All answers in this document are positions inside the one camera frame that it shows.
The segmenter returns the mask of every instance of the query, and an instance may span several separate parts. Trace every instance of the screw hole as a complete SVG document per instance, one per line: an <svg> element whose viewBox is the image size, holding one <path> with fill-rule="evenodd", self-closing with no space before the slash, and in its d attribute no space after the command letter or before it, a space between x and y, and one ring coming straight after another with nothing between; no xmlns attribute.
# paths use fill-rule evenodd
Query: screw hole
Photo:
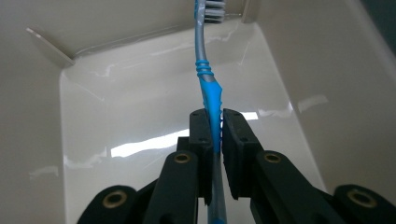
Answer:
<svg viewBox="0 0 396 224"><path fill-rule="evenodd" d="M122 190L113 191L103 199L102 204L105 208L116 208L126 202L127 195Z"/></svg>
<svg viewBox="0 0 396 224"><path fill-rule="evenodd" d="M280 157L274 153L266 153L264 155L264 158L266 161L272 162L272 163L278 163L280 162Z"/></svg>
<svg viewBox="0 0 396 224"><path fill-rule="evenodd" d="M176 156L175 156L175 162L177 162L177 163L186 163L186 162L189 162L190 161L190 156L189 155L187 155L187 154L177 154Z"/></svg>
<svg viewBox="0 0 396 224"><path fill-rule="evenodd" d="M376 207L376 200L370 194L364 191L352 189L346 195L350 201L354 202L355 204L366 208Z"/></svg>

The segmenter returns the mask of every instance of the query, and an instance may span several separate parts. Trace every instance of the toothbrush bristles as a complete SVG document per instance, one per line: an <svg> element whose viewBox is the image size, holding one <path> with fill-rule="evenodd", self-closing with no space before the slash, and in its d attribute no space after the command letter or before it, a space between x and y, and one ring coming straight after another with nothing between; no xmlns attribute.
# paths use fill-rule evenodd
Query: toothbrush bristles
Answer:
<svg viewBox="0 0 396 224"><path fill-rule="evenodd" d="M222 23L225 16L224 0L211 0L205 2L205 22Z"/></svg>

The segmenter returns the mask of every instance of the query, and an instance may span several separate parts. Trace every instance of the blue toothbrush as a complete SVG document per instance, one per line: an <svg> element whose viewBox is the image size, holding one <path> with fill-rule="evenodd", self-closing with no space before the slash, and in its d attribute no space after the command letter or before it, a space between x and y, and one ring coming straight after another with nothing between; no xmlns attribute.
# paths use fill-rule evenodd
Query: blue toothbrush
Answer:
<svg viewBox="0 0 396 224"><path fill-rule="evenodd" d="M204 23L221 23L224 20L225 3L222 0L195 0L195 56L196 71L201 85L206 114L209 116L214 160L212 179L212 202L208 206L208 223L227 223L224 192L221 178L220 135L221 135L221 91L205 54Z"/></svg>

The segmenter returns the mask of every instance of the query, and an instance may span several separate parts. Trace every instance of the blue rubber grip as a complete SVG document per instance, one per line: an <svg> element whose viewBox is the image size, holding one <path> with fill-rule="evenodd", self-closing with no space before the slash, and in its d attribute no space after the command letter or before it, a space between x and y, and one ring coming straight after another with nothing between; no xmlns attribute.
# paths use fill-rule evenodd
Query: blue rubber grip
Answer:
<svg viewBox="0 0 396 224"><path fill-rule="evenodd" d="M220 152L220 122L221 122L221 92L222 88L217 81L206 82L201 77L202 96L204 98L204 106L209 115L210 132L212 135L213 149Z"/></svg>
<svg viewBox="0 0 396 224"><path fill-rule="evenodd" d="M213 149L220 152L220 135L221 135L221 91L220 84L214 81L207 82L202 75L214 76L208 60L198 60L195 65L201 85L202 96L206 113L209 115L210 132L212 135Z"/></svg>

